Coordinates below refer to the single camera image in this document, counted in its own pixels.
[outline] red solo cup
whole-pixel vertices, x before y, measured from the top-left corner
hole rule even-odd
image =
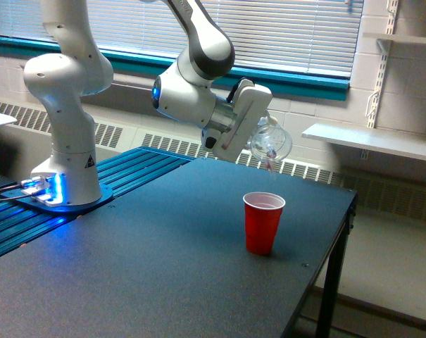
[[[246,248],[266,256],[272,251],[278,223],[286,204],[278,195],[251,192],[243,197],[246,210]]]

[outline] window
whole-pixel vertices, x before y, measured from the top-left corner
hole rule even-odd
[[[161,1],[87,0],[106,50],[176,57],[187,39]],[[233,41],[236,65],[349,79],[363,0],[203,0]],[[0,0],[0,36],[51,41],[39,0]]]

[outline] window sill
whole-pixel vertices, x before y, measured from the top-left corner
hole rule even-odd
[[[38,56],[60,51],[59,46],[51,42],[0,37],[0,54]],[[101,52],[113,64],[115,71],[159,75],[174,61],[171,58],[119,51],[101,50]],[[241,77],[250,77],[258,84],[270,88],[275,94],[345,101],[349,90],[348,80],[240,67],[233,67],[227,76],[217,80],[215,84],[232,86]]]

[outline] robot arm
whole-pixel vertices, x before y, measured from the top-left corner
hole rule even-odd
[[[202,129],[202,145],[206,149],[219,158],[236,161],[261,118],[268,115],[272,93],[250,80],[241,80],[227,99],[216,96],[211,84],[226,75],[234,64],[230,39],[199,0],[164,2],[183,26],[189,46],[156,79],[152,91],[154,107],[170,118],[195,124]]]
[[[89,204],[100,199],[101,190],[94,121],[83,111],[80,97],[108,88],[113,69],[92,38],[86,0],[41,0],[41,8],[44,27],[62,53],[33,58],[24,70],[25,84],[51,121],[51,157],[32,171],[32,176],[48,179],[49,192],[37,199],[47,206]]]

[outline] black table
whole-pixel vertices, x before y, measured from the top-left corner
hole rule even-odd
[[[273,255],[242,196],[283,196]],[[356,193],[199,159],[0,258],[0,337],[288,336],[330,255],[330,329]]]

